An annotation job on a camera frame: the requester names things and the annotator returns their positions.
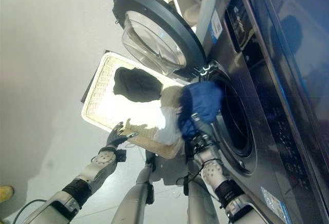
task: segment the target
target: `white floor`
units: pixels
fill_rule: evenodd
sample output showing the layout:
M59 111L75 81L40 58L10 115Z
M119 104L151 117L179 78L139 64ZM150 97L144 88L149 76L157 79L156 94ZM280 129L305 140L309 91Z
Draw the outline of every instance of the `white floor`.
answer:
M1 0L0 184L15 188L0 205L5 223L25 203L61 190L106 141L105 131L81 118L80 99L106 49L129 56L112 6L112 0ZM141 148L126 149L127 162L72 223L111 222L144 164ZM144 223L186 223L182 187L163 180L154 187Z

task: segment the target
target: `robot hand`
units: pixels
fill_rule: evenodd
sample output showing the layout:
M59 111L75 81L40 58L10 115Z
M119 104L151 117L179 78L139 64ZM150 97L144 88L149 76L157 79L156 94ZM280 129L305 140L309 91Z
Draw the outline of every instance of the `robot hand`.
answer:
M120 144L124 143L129 138L136 137L138 133L131 133L129 135L122 135L123 122L119 122L111 131L107 138L106 146L117 148Z

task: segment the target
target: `sticker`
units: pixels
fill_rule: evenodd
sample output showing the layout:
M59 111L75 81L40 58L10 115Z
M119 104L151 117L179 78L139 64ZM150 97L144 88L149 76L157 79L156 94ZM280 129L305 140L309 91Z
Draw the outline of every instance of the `sticker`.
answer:
M284 202L280 202L261 186L266 205L286 224L291 224L291 220Z
M211 35L211 40L213 44L215 44L218 40L218 37L220 37L220 34L222 32L222 24L220 22L220 18L218 17L218 13L216 10L212 13L211 21L209 24L209 31Z

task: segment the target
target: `laundry basket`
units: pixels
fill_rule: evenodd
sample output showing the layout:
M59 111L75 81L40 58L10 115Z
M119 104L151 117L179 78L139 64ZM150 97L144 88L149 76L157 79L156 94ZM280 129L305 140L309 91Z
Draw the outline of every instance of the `laundry basket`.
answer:
M113 93L114 75L119 67L128 69L139 68L153 75L163 84L163 90L171 90L167 91L165 102L177 102L179 91L176 90L180 89L183 86L182 84L119 54L109 52L103 56L97 69L81 112L82 118L108 132L118 122L123 121L125 134L139 132L139 135L130 138L129 142L164 158L175 157L183 143L181 137L171 145L159 143L153 138L158 128L155 124L161 122L159 121L161 119L157 116L161 107L161 101L133 103L124 96Z

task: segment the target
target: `black joint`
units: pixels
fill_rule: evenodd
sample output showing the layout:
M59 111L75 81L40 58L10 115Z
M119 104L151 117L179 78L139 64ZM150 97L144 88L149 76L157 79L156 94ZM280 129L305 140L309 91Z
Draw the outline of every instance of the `black joint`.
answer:
M145 157L146 157L145 164L152 164L152 171L154 172L156 169L156 163L155 163L156 155L152 152L145 150Z
M117 150L115 152L117 162L125 162L127 159L127 151L126 150Z
M72 220L78 213L76 209L74 209L72 212L70 212L61 202L54 201L50 204L53 206L58 212L61 213L62 216L64 216L68 220Z
M70 194L77 201L80 209L92 195L89 184L82 179L74 179L62 191Z
M241 217L243 217L245 214L249 213L253 209L252 206L246 205L242 209L240 209L234 216L230 216L229 219L231 223L236 222L239 220Z
M215 190L215 193L224 208L226 208L230 201L244 194L233 180L226 180L221 183Z
M101 153L102 151L112 151L114 154L116 154L116 152L117 152L117 150L115 148L110 147L110 146L105 146L105 147L101 148L99 150L98 154Z
M184 177L183 192L185 196L189 195L189 176Z
M148 184L148 197L146 198L146 204L154 203L154 188L152 184Z

